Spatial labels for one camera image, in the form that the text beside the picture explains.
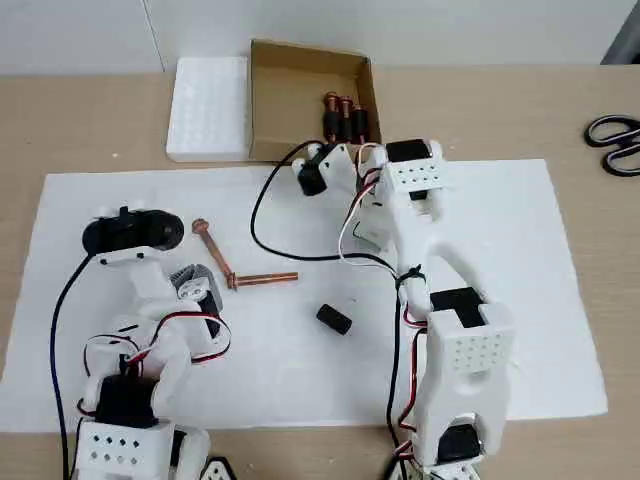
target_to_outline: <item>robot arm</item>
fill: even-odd
[[[79,407],[93,419],[79,430],[79,479],[165,479],[174,467],[171,478],[196,480],[223,471],[210,466],[201,477],[209,435],[169,419],[192,363],[222,355],[231,340],[208,269],[191,265],[171,277],[162,270],[163,250],[179,244],[182,231],[166,212],[126,208],[85,230],[88,253],[126,274],[135,301],[85,348],[89,378]],[[145,238],[149,232],[155,237]]]
[[[354,168],[346,149],[314,147],[309,154],[311,160],[293,162],[305,194],[344,188],[347,171],[353,178],[347,183],[356,184],[358,165]],[[413,431],[402,451],[412,448],[412,464],[425,476],[435,472],[447,479],[467,478],[465,472],[475,475],[473,463],[500,447],[513,321],[443,234],[450,175],[440,145],[410,140],[376,146],[366,166],[379,173],[358,212],[359,236],[381,250],[395,249],[398,277],[418,266],[426,276],[406,278],[399,291],[416,320],[410,326],[428,325],[427,369],[415,404],[408,407],[415,427],[408,428]],[[311,182],[324,188],[306,188]],[[467,286],[432,291],[429,266],[434,256],[443,258]]]

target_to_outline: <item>black wire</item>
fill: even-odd
[[[80,417],[78,420],[78,426],[76,427],[76,448],[73,452],[73,464],[71,465],[71,473],[69,474],[69,480],[73,479],[73,474],[76,471],[76,461],[78,460],[78,442],[80,442],[80,425],[84,421],[84,417]]]
[[[264,196],[267,193],[267,190],[269,189],[269,186],[271,185],[271,182],[275,178],[276,174],[285,163],[291,160],[291,158],[296,153],[298,153],[303,148],[309,145],[314,145],[314,144],[323,145],[323,143],[318,140],[307,140],[306,142],[301,143],[300,145],[295,147],[293,150],[291,150],[289,153],[287,153],[285,157],[282,160],[280,160],[280,162],[278,162],[278,164],[274,167],[269,177],[267,177],[267,180],[264,182],[264,185],[262,186],[262,190],[260,190],[260,193],[258,194],[256,203],[253,206],[253,211],[251,212],[251,222],[249,224],[251,229],[251,237],[253,238],[253,241],[256,242],[256,244],[263,250],[266,250],[267,252],[273,253],[274,255],[278,255],[280,257],[289,258],[291,260],[299,260],[303,262],[326,262],[331,260],[340,260],[340,255],[306,256],[306,255],[295,255],[293,253],[282,252],[280,250],[276,250],[275,248],[265,245],[264,243],[262,243],[262,241],[260,241],[260,239],[256,235],[256,225],[255,225],[256,216],[258,215],[258,210],[260,209],[262,200],[264,199]],[[380,257],[376,257],[375,255],[371,255],[369,253],[345,253],[343,256],[345,258],[365,258],[367,260],[372,260],[376,263],[379,263],[380,265],[384,265],[385,267],[393,270],[393,268],[383,259],[381,259]]]
[[[398,440],[398,435],[396,435],[396,430],[393,428],[393,420],[391,419],[391,413],[393,410],[393,400],[396,395],[396,381],[398,379],[398,364],[400,362],[400,295],[396,295],[396,314],[394,318],[393,325],[393,367],[391,369],[391,383],[389,384],[389,399],[387,400],[387,429],[391,434],[391,439],[393,440],[393,446],[398,448],[400,446],[400,441]],[[404,467],[404,460],[398,460],[400,462],[400,472],[402,473],[402,480],[407,480],[407,471]]]
[[[64,424],[64,409],[62,407],[62,396],[60,395],[60,386],[58,385],[58,372],[56,370],[56,331],[58,329],[58,316],[67,293],[71,286],[78,279],[82,271],[89,264],[93,255],[87,255],[85,259],[78,265],[76,271],[73,272],[67,284],[62,289],[56,307],[53,310],[51,318],[51,335],[49,337],[49,368],[51,369],[51,383],[53,384],[53,393],[56,397],[56,409],[58,411],[58,422],[60,423],[60,442],[62,444],[62,478],[67,480],[69,477],[69,445],[67,443],[67,428]]]

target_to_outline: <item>black plastic part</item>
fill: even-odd
[[[220,313],[220,309],[216,305],[216,301],[214,300],[211,292],[207,292],[207,296],[200,300],[198,305],[200,305],[200,309],[204,313],[209,313],[211,315],[218,315]]]
[[[344,335],[351,328],[353,323],[349,317],[341,314],[335,308],[326,303],[320,307],[316,318],[324,323],[326,326],[334,329],[340,335]]]
[[[431,294],[431,304],[435,312],[441,310],[455,310],[464,328],[481,327],[485,325],[478,305],[484,302],[472,287],[443,290]]]
[[[335,142],[340,136],[340,113],[339,112],[324,112],[322,116],[322,128],[324,131],[324,138],[327,142]]]
[[[336,144],[322,145],[320,151],[302,165],[302,169],[298,173],[298,183],[300,183],[302,193],[307,197],[313,197],[327,189],[327,184],[320,174],[320,168],[322,161],[327,158],[335,146]]]
[[[209,464],[211,464],[211,462],[220,462],[224,465],[224,468],[227,470],[227,474],[229,475],[229,478],[231,480],[238,480],[238,477],[236,477],[236,474],[233,471],[233,468],[231,468],[231,464],[229,463],[229,460],[227,460],[227,457],[211,457],[209,458],[209,461],[207,462],[207,465],[205,467],[205,470],[209,467]]]
[[[125,206],[116,217],[90,223],[82,234],[82,246],[90,255],[135,247],[171,250],[183,236],[184,225],[179,217],[162,210],[130,212]]]
[[[426,200],[429,195],[429,190],[418,190],[417,192],[409,192],[411,200]]]
[[[186,437],[186,432],[182,430],[173,431],[173,444],[171,445],[171,466],[177,467],[180,462],[180,448],[182,447],[182,441]]]
[[[317,165],[305,162],[298,173],[298,182],[302,188],[302,193],[307,197],[313,197],[327,189],[327,184],[320,175],[320,168]]]
[[[128,373],[106,377],[100,389],[96,421],[133,428],[157,425],[151,396],[157,381]]]
[[[351,127],[351,116],[340,116],[340,135],[338,138],[341,142],[351,143],[353,140],[353,128]]]
[[[353,141],[360,143],[360,137],[365,142],[369,141],[369,115],[364,109],[357,109],[351,112],[351,124],[353,126]]]
[[[209,330],[211,338],[216,338],[218,336],[218,333],[220,333],[220,324],[209,319],[205,319],[205,323],[207,325],[207,330]]]
[[[467,460],[480,455],[480,441],[473,425],[455,425],[447,428],[438,444],[438,463]]]
[[[424,140],[403,140],[402,142],[387,143],[387,156],[393,163],[431,158],[431,150]]]

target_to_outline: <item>white wire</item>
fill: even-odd
[[[338,237],[338,255],[340,255],[340,260],[343,261],[344,263],[348,263],[349,265],[352,265],[354,267],[378,267],[378,268],[383,268],[386,271],[388,271],[389,273],[391,273],[392,276],[396,276],[396,272],[395,270],[393,270],[392,268],[387,267],[386,265],[382,265],[380,263],[355,263],[355,262],[350,262],[348,259],[345,258],[344,254],[342,253],[342,239],[344,237],[344,233],[347,231],[347,227],[349,226],[349,223],[351,223],[351,220],[353,220],[353,217],[355,217],[356,212],[358,211],[358,209],[360,208],[360,201],[371,191],[373,190],[373,188],[376,186],[376,181],[373,181],[368,187],[365,187],[354,199],[353,201],[353,208],[351,209],[351,211],[349,212],[349,215],[347,215],[347,218],[344,221],[344,224],[342,225],[342,229],[340,230],[340,236]]]
[[[360,176],[360,164],[362,163],[362,151],[365,148],[377,147],[379,145],[380,144],[374,143],[374,142],[367,142],[360,145],[360,148],[358,148],[358,152],[356,153],[356,174],[358,176]]]

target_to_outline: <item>white foam block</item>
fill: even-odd
[[[544,161],[451,166],[457,186],[447,232],[515,316],[509,418],[605,412],[603,379]],[[192,369],[186,388],[176,392],[175,420],[208,428],[382,424],[392,361],[393,282],[380,269],[294,262],[259,249],[249,235],[249,216],[270,170],[48,175],[0,383],[0,430],[57,429],[47,354],[56,298],[83,257],[81,235],[94,212],[136,200],[178,214],[187,231],[194,218],[208,218],[225,256],[242,274],[300,272],[296,283],[222,289],[231,350]],[[265,197],[258,234],[282,250],[333,253],[349,200],[337,192],[304,197],[284,169]],[[362,248],[349,242],[347,250]],[[187,263],[209,266],[224,285],[201,240],[189,233],[164,260],[167,271]],[[57,358],[70,426],[85,382],[82,347],[127,309],[125,277],[92,264],[63,307]],[[442,262],[433,263],[429,277],[436,289],[462,286]],[[315,319],[323,303],[353,320],[347,335]],[[408,395],[409,340],[407,331],[396,411]]]
[[[246,160],[247,97],[245,57],[181,58],[167,155],[176,162]]]

